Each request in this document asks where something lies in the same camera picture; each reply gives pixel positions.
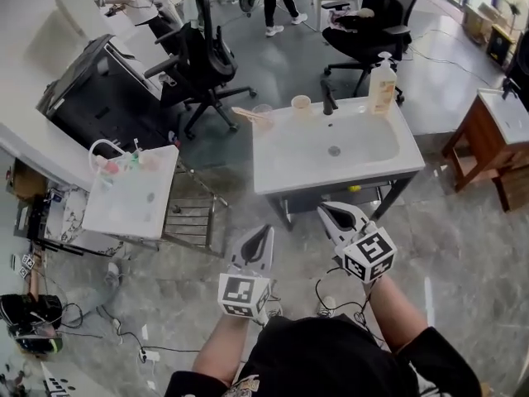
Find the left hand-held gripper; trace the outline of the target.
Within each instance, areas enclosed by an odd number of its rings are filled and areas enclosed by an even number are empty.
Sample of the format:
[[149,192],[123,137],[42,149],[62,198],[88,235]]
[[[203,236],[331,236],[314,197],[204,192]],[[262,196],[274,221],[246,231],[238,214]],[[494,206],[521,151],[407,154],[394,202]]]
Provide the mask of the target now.
[[273,259],[274,228],[269,224],[250,230],[234,243],[228,271],[220,274],[218,283],[217,302],[224,314],[266,325]]

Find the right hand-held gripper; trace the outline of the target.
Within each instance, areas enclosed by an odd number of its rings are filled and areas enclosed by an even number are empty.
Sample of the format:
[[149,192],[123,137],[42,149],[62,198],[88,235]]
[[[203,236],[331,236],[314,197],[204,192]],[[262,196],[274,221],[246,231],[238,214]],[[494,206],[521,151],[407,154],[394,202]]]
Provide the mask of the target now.
[[[324,202],[317,207],[327,237],[334,243],[340,267],[348,274],[370,284],[390,270],[397,247],[384,227],[369,221],[355,205]],[[350,238],[350,231],[356,232]]]

